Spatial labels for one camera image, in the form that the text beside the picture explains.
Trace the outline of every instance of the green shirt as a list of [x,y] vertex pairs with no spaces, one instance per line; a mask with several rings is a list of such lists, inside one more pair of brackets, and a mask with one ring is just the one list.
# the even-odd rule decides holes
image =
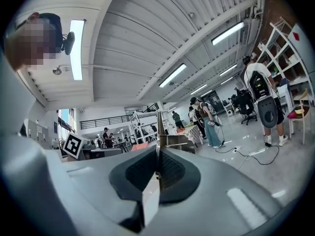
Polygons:
[[181,119],[179,119],[179,114],[178,113],[174,113],[172,117],[173,117],[175,123],[181,121]]

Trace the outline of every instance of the black metal railing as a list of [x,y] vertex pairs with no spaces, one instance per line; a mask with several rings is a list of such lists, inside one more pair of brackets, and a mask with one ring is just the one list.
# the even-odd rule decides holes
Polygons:
[[96,128],[121,122],[128,122],[132,115],[128,116],[116,116],[116,117],[109,117],[109,118],[102,118],[102,119],[95,119],[95,120],[84,120],[80,122],[81,129],[86,128]]
[[147,113],[147,112],[155,112],[156,110],[158,110],[158,104],[154,103],[152,104],[150,107],[148,107],[145,111],[142,111],[143,113]]

